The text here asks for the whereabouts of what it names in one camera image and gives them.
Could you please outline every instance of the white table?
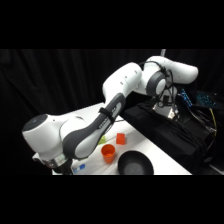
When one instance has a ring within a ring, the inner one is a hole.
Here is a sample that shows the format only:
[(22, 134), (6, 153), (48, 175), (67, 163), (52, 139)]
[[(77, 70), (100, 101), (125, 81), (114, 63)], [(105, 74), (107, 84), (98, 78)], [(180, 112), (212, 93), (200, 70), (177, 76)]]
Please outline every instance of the white table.
[[(101, 103), (75, 111), (74, 113), (83, 117), (87, 123), (91, 123), (95, 118), (94, 115), (103, 106), (104, 104)], [(126, 135), (125, 146), (116, 145), (117, 133), (124, 133)], [(114, 162), (109, 165), (104, 162), (101, 149), (105, 144), (99, 145), (87, 160), (73, 162), (73, 168), (77, 168), (82, 164), (86, 165), (85, 169), (80, 170), (75, 175), (118, 175), (118, 159), (123, 153), (129, 150), (139, 151), (145, 154), (153, 164), (155, 175), (191, 175), (126, 121), (115, 123), (105, 136), (107, 140), (106, 144), (114, 145), (116, 148)]]

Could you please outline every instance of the plastic cup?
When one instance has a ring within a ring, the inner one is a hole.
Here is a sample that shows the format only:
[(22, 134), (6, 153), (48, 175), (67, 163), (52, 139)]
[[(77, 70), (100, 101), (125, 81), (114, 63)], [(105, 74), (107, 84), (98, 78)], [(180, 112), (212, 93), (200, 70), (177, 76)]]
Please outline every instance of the plastic cup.
[(113, 145), (105, 145), (101, 153), (106, 163), (110, 164), (114, 161), (115, 157), (115, 147)]

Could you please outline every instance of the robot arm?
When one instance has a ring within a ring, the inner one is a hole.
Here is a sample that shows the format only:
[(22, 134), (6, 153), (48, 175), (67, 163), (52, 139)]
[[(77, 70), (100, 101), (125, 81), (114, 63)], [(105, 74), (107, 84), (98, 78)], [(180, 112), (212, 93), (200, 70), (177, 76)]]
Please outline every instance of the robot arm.
[(104, 83), (105, 108), (90, 125), (75, 114), (42, 115), (25, 125), (25, 140), (49, 168), (61, 166), (68, 158), (89, 157), (121, 113), (126, 97), (137, 87), (141, 77), (142, 70), (137, 64), (123, 66)]
[(134, 91), (143, 95), (156, 96), (162, 93), (166, 85), (172, 83), (171, 77), (166, 77), (156, 63), (173, 73), (173, 83), (190, 84), (198, 77), (198, 68), (171, 61), (167, 58), (154, 56), (147, 60), (142, 72), (142, 79)]
[[(197, 68), (166, 58), (152, 57), (148, 61), (156, 61), (171, 69), (176, 83), (190, 83), (198, 75)], [(104, 83), (105, 108), (90, 125), (75, 114), (42, 115), (25, 125), (23, 136), (33, 151), (39, 154), (42, 162), (50, 168), (60, 167), (68, 158), (86, 159), (121, 113), (126, 97), (132, 91), (149, 96), (159, 95), (169, 81), (169, 77), (160, 71), (157, 64), (146, 63), (143, 72), (137, 64), (127, 64)]]

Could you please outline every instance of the wire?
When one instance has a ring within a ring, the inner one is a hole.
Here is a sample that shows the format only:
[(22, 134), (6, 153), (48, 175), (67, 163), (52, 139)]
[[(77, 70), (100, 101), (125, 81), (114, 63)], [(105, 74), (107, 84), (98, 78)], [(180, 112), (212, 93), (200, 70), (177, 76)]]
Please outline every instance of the wire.
[(111, 124), (111, 126), (107, 129), (107, 132), (105, 134), (107, 134), (110, 131), (110, 129), (113, 127), (113, 125), (114, 124)]
[(169, 69), (167, 72), (170, 72), (170, 75), (171, 75), (171, 80), (172, 80), (172, 102), (173, 102), (173, 109), (175, 109), (175, 104), (176, 104), (176, 100), (175, 100), (175, 97), (174, 97), (174, 83), (173, 83), (173, 73), (172, 71)]
[(210, 109), (210, 111), (211, 111), (211, 114), (212, 114), (212, 118), (213, 118), (213, 120), (214, 120), (214, 125), (215, 125), (215, 129), (216, 129), (216, 132), (215, 132), (215, 137), (217, 136), (217, 124), (216, 124), (216, 120), (215, 120), (215, 115), (214, 115), (214, 113), (213, 113), (213, 110), (212, 109)]
[(162, 65), (160, 65), (158, 62), (156, 62), (156, 61), (144, 61), (144, 62), (141, 62), (141, 63), (139, 63), (138, 65), (143, 65), (143, 64), (146, 64), (146, 63), (155, 63), (155, 64), (157, 64), (159, 67), (160, 67), (160, 69), (162, 70), (162, 71), (164, 71), (164, 68), (162, 67)]

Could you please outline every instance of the black curtain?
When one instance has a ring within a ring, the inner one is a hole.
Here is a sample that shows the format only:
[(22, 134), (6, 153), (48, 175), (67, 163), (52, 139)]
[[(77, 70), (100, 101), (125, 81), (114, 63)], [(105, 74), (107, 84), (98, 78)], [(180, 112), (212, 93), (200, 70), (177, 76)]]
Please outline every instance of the black curtain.
[[(39, 114), (61, 115), (104, 102), (102, 85), (118, 68), (161, 49), (1, 49), (1, 173), (49, 174), (32, 161), (21, 130)], [(222, 49), (168, 49), (171, 60), (197, 66), (198, 87), (224, 95)], [(147, 99), (132, 93), (126, 108)]]

